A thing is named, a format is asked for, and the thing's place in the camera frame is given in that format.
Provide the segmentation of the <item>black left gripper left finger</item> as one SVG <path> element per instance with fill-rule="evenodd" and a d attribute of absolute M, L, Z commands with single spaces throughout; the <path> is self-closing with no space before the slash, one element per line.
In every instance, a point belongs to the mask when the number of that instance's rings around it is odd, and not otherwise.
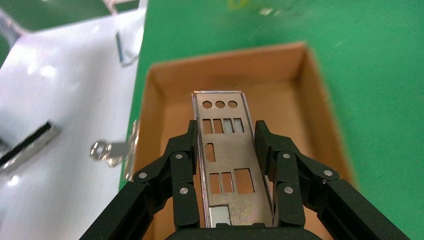
<path fill-rule="evenodd" d="M 141 240 L 169 198 L 176 207 L 177 230 L 198 228 L 200 213 L 194 188 L 198 123 L 168 140 L 164 154 L 133 175 L 81 236 L 83 240 Z"/>

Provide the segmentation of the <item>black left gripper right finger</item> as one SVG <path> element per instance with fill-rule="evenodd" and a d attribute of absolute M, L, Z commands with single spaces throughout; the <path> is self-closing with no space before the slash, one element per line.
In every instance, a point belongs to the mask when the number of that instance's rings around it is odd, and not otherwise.
<path fill-rule="evenodd" d="M 310 209 L 335 240 L 407 238 L 335 169 L 302 154 L 291 138 L 270 132 L 263 120 L 254 133 L 259 167 L 273 184 L 274 225 L 303 229 Z"/>

